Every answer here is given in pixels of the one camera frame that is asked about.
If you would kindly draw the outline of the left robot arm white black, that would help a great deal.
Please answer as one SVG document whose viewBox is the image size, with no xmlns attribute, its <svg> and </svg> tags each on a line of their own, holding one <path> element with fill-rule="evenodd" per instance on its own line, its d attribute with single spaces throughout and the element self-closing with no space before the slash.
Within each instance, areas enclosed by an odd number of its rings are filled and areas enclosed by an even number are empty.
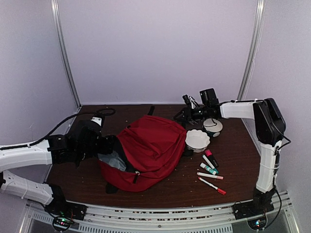
<svg viewBox="0 0 311 233">
<path fill-rule="evenodd" d="M 16 176 L 10 170 L 33 165 L 80 163 L 99 154 L 111 153 L 115 136 L 102 136 L 101 120 L 82 120 L 65 135 L 48 135 L 37 142 L 11 145 L 0 149 L 0 191 L 21 199 L 30 199 L 51 208 L 60 216 L 70 205 L 57 185 L 36 183 Z"/>
</svg>

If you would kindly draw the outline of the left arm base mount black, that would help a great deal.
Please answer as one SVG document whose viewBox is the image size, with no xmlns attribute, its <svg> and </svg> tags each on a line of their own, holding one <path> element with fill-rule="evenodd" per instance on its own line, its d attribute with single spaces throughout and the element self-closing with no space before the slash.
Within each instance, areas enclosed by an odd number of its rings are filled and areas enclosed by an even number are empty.
<svg viewBox="0 0 311 233">
<path fill-rule="evenodd" d="M 76 220 L 84 220 L 87 211 L 85 205 L 66 201 L 61 187 L 57 185 L 51 185 L 50 188 L 52 189 L 52 201 L 45 205 L 48 213 Z"/>
</svg>

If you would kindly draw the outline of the pink highlighter marker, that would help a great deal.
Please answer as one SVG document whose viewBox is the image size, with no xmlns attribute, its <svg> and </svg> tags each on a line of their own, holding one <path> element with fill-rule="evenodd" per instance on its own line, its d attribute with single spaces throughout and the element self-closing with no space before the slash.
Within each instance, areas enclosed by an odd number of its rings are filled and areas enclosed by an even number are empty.
<svg viewBox="0 0 311 233">
<path fill-rule="evenodd" d="M 205 150 L 205 155 L 215 168 L 219 167 L 219 164 L 217 163 L 215 157 L 213 156 L 210 150 Z"/>
</svg>

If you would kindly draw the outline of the red backpack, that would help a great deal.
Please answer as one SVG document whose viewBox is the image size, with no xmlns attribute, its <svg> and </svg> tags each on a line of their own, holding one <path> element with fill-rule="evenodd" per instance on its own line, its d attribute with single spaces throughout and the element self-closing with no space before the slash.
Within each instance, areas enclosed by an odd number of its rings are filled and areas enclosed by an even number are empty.
<svg viewBox="0 0 311 233">
<path fill-rule="evenodd" d="M 108 194 L 118 190 L 142 192 L 167 178 L 186 149 L 186 129 L 175 121 L 148 114 L 129 124 L 117 137 L 113 151 L 126 165 L 125 171 L 98 159 Z"/>
</svg>

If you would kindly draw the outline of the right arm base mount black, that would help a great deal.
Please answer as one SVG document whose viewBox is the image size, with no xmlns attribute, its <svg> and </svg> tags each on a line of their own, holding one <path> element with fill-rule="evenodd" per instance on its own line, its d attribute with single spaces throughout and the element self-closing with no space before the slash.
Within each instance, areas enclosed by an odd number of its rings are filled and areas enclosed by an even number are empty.
<svg viewBox="0 0 311 233">
<path fill-rule="evenodd" d="M 274 210 L 271 199 L 265 200 L 253 198 L 247 202 L 237 202 L 232 206 L 235 219 L 249 218 L 257 215 L 263 215 L 265 212 Z"/>
</svg>

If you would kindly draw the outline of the grey pencil pouch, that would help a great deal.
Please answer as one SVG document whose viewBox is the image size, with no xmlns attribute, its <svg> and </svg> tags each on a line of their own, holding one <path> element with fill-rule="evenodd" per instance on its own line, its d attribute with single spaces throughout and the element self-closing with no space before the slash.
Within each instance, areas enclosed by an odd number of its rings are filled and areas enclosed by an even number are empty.
<svg viewBox="0 0 311 233">
<path fill-rule="evenodd" d="M 110 154 L 98 154 L 98 159 L 111 167 L 117 168 L 120 171 L 126 170 L 124 160 L 121 159 L 119 154 L 115 151 Z"/>
</svg>

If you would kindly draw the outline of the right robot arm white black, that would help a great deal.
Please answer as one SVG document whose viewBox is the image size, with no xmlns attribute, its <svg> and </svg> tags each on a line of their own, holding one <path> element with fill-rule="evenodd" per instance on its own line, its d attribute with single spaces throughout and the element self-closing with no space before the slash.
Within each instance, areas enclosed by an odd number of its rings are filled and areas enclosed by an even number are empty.
<svg viewBox="0 0 311 233">
<path fill-rule="evenodd" d="M 191 108 L 190 102 L 173 118 L 182 123 L 195 123 L 208 118 L 251 119 L 260 142 L 259 177 L 254 193 L 260 195 L 249 203 L 253 214 L 260 214 L 267 206 L 268 200 L 263 195 L 274 194 L 276 176 L 279 169 L 279 152 L 285 138 L 286 123 L 273 98 L 264 100 L 227 101 L 219 103 L 217 99 L 207 101 L 205 106 Z"/>
</svg>

